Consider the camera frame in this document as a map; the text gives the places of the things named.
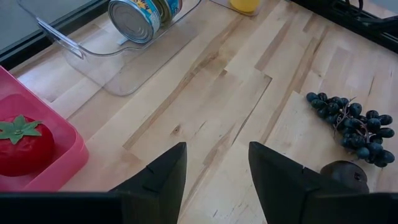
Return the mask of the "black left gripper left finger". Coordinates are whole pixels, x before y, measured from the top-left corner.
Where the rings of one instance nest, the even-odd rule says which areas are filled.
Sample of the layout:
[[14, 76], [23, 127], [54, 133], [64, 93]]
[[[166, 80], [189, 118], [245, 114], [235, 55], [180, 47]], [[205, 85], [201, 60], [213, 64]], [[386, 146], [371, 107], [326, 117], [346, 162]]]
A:
[[122, 224], [177, 224], [187, 173], [187, 143], [179, 142], [111, 189], [121, 198]]

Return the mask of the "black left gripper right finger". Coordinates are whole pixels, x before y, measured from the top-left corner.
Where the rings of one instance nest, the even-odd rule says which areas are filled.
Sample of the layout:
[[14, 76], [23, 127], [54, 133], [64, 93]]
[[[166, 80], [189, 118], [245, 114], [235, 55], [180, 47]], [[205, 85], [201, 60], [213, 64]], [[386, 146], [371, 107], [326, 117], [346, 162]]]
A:
[[347, 196], [367, 195], [262, 145], [249, 143], [252, 181], [268, 224], [355, 222]]

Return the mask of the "dark purple toy plum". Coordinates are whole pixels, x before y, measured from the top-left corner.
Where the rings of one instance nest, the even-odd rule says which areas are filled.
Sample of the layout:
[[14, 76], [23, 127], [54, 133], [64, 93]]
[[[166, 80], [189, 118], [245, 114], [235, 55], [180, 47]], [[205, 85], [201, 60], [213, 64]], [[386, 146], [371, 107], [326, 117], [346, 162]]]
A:
[[369, 193], [368, 177], [365, 171], [353, 162], [334, 161], [325, 165], [320, 173], [358, 192]]

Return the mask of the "dark toy grape bunch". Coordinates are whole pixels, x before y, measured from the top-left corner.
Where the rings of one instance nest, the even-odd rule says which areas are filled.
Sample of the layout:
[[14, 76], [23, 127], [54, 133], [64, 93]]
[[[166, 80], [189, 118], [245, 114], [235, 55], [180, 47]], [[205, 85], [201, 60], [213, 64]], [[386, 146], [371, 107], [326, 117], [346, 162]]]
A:
[[318, 117], [341, 134], [340, 144], [358, 159], [380, 168], [395, 161], [395, 155], [382, 145], [385, 139], [395, 136], [395, 131], [389, 127], [393, 123], [392, 116], [376, 110], [362, 115], [360, 103], [339, 96], [329, 98], [324, 92], [309, 92], [306, 100]]

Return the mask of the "red toy tomato green top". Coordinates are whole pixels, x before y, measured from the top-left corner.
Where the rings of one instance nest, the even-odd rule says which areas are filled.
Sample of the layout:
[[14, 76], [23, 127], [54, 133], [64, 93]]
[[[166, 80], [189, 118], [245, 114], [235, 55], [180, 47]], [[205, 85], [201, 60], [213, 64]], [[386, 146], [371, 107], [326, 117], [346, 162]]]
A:
[[0, 120], [0, 175], [32, 174], [54, 155], [53, 134], [42, 121], [21, 114]]

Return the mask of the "tuna can blue label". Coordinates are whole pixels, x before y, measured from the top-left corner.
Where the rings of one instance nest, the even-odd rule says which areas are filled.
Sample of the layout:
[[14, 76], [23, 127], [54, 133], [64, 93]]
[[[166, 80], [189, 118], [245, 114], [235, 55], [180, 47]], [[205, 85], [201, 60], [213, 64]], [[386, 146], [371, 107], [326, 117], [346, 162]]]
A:
[[160, 29], [160, 14], [152, 0], [110, 0], [108, 14], [125, 38], [148, 43]]

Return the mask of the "small blue silver can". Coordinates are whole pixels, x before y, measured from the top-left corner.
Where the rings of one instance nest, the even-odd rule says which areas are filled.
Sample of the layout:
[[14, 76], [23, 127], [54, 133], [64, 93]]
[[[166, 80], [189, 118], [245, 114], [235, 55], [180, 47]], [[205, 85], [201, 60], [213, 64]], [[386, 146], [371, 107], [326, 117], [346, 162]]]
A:
[[161, 25], [165, 26], [180, 12], [182, 8], [182, 0], [153, 0], [156, 5]]

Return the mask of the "yellow squeeze bottle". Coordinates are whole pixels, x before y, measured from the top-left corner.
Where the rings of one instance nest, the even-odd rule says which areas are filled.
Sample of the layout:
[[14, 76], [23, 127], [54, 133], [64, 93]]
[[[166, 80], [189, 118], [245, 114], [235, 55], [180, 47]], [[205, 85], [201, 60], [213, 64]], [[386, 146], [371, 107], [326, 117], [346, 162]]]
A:
[[231, 5], [241, 12], [254, 12], [260, 0], [229, 0]]

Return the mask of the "pink plastic bin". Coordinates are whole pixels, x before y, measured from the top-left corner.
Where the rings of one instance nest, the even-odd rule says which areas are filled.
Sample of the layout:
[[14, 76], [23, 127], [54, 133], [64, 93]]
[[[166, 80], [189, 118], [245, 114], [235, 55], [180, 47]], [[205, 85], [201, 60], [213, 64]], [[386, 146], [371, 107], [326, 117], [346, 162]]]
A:
[[76, 129], [0, 66], [0, 121], [17, 115], [42, 121], [55, 141], [52, 162], [33, 174], [0, 175], [0, 192], [56, 192], [88, 161], [89, 152]]

